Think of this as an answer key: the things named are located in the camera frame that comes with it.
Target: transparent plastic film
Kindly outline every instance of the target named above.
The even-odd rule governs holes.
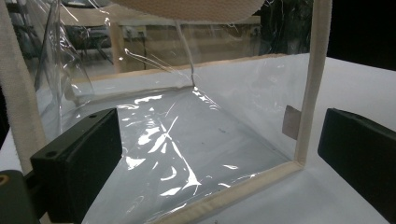
[[[119,113],[122,158],[83,223],[161,221],[293,160],[283,127],[288,107],[302,110],[312,1],[262,1],[233,22],[141,11],[50,8],[37,88],[48,139]]]

